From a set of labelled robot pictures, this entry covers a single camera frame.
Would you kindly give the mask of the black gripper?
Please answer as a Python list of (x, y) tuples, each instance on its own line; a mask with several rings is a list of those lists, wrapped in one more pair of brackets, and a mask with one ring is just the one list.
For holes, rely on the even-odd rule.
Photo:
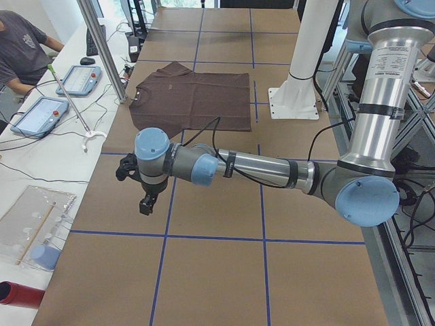
[(139, 212), (143, 215), (150, 215), (153, 213), (158, 195), (167, 188), (167, 178), (162, 176), (141, 180), (141, 186), (145, 191), (145, 197), (139, 202)]

